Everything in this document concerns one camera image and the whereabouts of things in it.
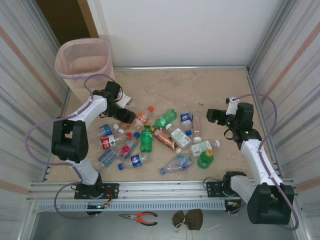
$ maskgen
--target white bottle cap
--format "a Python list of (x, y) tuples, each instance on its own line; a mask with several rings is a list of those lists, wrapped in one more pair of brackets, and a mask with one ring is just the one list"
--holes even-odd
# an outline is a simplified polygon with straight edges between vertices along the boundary
[(175, 153), (176, 153), (176, 154), (179, 154), (181, 151), (182, 151), (182, 149), (181, 149), (180, 147), (178, 147), (178, 148), (175, 150)]
[(165, 130), (168, 130), (172, 126), (171, 123), (169, 123), (167, 126), (165, 126)]
[(193, 141), (194, 141), (196, 144), (198, 144), (198, 143), (201, 143), (202, 138), (201, 138), (200, 136), (195, 136), (195, 137), (193, 138)]
[(219, 140), (214, 140), (215, 141), (215, 143), (216, 143), (216, 147), (217, 148), (220, 148), (220, 141)]

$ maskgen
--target brown face mask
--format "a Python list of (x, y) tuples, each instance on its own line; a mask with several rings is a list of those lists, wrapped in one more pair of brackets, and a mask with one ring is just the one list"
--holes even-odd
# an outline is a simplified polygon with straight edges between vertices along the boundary
[(184, 223), (190, 230), (199, 231), (204, 221), (204, 216), (201, 209), (189, 210), (186, 215), (182, 210), (180, 210), (173, 215), (172, 221), (175, 227), (181, 223)]

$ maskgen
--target blue bottle cap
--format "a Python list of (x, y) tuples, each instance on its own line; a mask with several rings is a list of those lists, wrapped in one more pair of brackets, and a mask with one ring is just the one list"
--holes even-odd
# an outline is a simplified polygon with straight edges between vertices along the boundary
[(118, 165), (119, 170), (123, 170), (125, 168), (125, 165), (123, 163), (120, 163)]
[(140, 137), (140, 133), (138, 133), (137, 131), (134, 133), (133, 135), (136, 139), (138, 139)]
[(161, 175), (165, 175), (165, 170), (163, 168), (160, 168), (159, 171), (160, 171)]

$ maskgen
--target mesh trash can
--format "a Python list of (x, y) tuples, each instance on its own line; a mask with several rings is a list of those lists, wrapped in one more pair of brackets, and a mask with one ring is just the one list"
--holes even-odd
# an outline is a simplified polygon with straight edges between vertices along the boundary
[[(92, 74), (104, 74), (115, 79), (109, 45), (100, 38), (66, 42), (57, 53), (54, 67), (82, 103), (89, 98), (84, 81)], [(86, 85), (91, 91), (101, 90), (106, 87), (108, 80), (103, 76), (95, 76)]]

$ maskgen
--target pliers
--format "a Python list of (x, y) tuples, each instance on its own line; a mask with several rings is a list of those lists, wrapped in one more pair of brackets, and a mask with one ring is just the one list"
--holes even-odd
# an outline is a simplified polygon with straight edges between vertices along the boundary
[(146, 222), (146, 221), (143, 221), (139, 218), (144, 215), (151, 215), (154, 217), (158, 217), (157, 214), (155, 214), (154, 212), (151, 212), (151, 211), (139, 212), (136, 215), (134, 215), (134, 214), (120, 214), (119, 216), (123, 217), (125, 219), (135, 219), (137, 223), (141, 223), (142, 225), (145, 225), (145, 226), (154, 226), (154, 225), (158, 224), (156, 221), (155, 222)]

